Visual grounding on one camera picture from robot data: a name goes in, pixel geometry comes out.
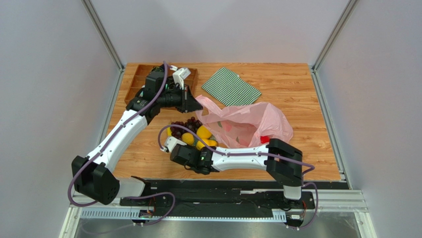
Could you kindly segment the yellow pear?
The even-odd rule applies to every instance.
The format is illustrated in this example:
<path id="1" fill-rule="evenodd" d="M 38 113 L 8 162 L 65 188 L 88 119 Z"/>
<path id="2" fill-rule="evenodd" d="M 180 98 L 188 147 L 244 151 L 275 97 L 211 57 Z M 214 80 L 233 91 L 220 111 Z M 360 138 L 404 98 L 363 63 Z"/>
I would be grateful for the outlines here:
<path id="1" fill-rule="evenodd" d="M 216 147 L 218 146 L 218 143 L 215 140 L 211 139 L 202 139 L 198 140 L 196 143 L 196 148 L 201 150 L 202 148 L 209 146 L 209 147 Z"/>

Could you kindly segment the pink plastic bag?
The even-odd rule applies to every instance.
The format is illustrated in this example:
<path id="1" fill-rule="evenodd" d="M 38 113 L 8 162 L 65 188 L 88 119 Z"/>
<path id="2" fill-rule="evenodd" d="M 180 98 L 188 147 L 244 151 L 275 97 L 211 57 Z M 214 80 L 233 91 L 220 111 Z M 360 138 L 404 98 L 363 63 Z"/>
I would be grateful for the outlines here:
<path id="1" fill-rule="evenodd" d="M 221 109 L 205 96 L 196 100 L 203 106 L 196 117 L 212 133 L 217 142 L 228 148 L 249 148 L 262 145 L 261 138 L 277 138 L 288 143 L 294 135 L 285 114 L 268 102 Z"/>

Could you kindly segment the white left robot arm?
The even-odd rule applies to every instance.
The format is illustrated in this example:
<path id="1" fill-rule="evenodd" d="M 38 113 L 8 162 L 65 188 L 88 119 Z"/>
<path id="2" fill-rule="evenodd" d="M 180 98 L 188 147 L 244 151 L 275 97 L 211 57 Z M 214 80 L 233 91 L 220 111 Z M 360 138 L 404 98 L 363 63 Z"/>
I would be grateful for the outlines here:
<path id="1" fill-rule="evenodd" d="M 72 161 L 72 191 L 108 205 L 115 198 L 140 197 L 146 187 L 141 178 L 116 178 L 113 171 L 118 160 L 135 137 L 158 115 L 162 108 L 175 108 L 181 113 L 202 110 L 193 97 L 185 79 L 191 72 L 186 67 L 161 65 L 146 76 L 144 85 L 130 100 L 118 122 L 107 137 L 86 157 L 76 156 Z"/>

